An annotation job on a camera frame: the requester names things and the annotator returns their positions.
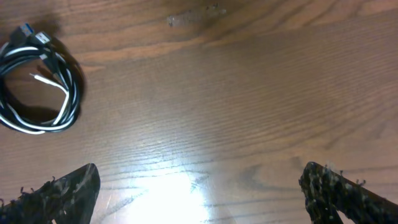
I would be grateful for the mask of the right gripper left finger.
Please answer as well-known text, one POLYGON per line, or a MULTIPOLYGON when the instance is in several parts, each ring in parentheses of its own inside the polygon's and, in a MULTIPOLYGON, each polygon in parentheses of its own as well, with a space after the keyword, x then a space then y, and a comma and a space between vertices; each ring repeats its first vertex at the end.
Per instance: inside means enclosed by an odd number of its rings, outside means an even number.
POLYGON ((20 189, 14 200, 1 200, 1 224, 89 224, 100 191, 94 163, 45 182, 38 189, 20 189))

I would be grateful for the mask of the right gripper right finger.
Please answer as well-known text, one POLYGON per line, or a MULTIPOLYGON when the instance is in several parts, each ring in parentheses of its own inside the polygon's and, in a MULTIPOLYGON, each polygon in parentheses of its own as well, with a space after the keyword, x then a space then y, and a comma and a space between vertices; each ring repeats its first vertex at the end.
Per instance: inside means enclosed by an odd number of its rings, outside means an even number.
POLYGON ((365 182, 346 179, 342 172, 308 162, 298 182, 312 223, 342 223, 339 212, 354 223, 397 223, 397 204, 365 189, 365 182))

